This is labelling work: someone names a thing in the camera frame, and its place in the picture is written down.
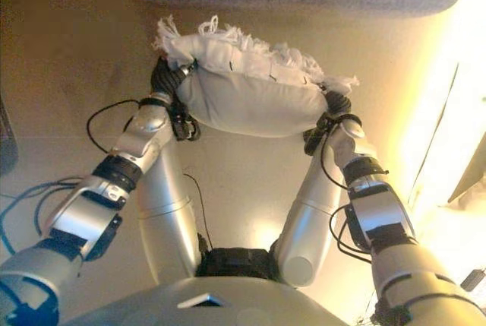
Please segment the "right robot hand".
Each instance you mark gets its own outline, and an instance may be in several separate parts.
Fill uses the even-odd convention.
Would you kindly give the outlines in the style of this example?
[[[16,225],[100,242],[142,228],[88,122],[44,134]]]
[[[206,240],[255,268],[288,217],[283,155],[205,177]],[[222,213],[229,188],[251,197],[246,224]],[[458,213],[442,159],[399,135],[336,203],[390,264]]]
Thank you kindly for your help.
[[[352,104],[348,97],[336,91],[325,91],[324,98],[327,102],[327,109],[323,117],[336,118],[349,114],[352,110]]]

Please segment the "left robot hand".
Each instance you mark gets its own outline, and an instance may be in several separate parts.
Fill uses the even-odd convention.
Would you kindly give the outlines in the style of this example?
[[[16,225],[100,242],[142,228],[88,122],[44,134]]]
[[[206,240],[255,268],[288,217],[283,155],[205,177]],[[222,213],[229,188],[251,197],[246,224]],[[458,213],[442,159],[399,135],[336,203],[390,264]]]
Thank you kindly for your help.
[[[186,77],[192,74],[196,68],[197,61],[194,60],[191,64],[183,65],[172,70],[169,67],[168,61],[159,57],[151,73],[151,90],[155,93],[174,96]]]

